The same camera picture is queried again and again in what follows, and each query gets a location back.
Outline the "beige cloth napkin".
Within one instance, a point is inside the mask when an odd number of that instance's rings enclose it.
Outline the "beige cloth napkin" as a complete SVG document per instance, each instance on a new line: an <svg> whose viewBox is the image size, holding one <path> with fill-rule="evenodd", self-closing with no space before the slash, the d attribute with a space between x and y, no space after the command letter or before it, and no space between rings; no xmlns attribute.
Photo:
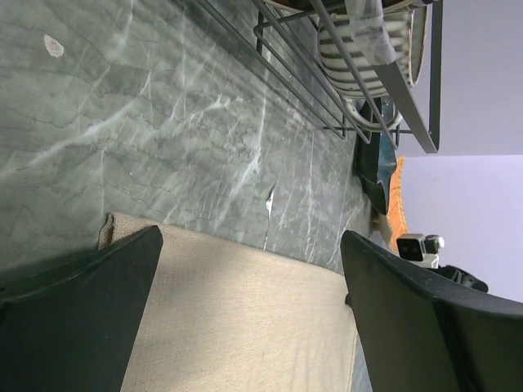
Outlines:
<svg viewBox="0 0 523 392"><path fill-rule="evenodd" d="M338 273L160 225L125 391L348 391L357 331Z"/></svg>

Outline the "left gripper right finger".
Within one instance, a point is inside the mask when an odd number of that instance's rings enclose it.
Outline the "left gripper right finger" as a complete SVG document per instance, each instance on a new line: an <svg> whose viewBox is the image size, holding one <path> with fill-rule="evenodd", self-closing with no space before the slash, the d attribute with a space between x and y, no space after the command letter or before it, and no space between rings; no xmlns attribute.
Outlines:
<svg viewBox="0 0 523 392"><path fill-rule="evenodd" d="M522 304L341 240L349 306L375 391L520 391Z"/></svg>

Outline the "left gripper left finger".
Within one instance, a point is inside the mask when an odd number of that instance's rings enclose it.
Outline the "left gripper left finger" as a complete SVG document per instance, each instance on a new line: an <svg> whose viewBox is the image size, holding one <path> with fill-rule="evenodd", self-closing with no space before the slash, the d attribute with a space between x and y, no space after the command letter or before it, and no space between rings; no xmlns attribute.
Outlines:
<svg viewBox="0 0 523 392"><path fill-rule="evenodd" d="M1 275L3 391L118 391L163 247L156 225Z"/></svg>

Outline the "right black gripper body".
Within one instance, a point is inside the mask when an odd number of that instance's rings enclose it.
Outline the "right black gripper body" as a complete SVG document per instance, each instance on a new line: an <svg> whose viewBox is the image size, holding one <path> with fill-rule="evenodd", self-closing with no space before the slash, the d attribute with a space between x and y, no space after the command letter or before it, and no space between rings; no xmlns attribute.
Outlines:
<svg viewBox="0 0 523 392"><path fill-rule="evenodd" d="M439 274L465 287L469 287L480 292L489 291L489 286L485 282L476 278L467 271L459 269L458 267L452 265L440 267Z"/></svg>

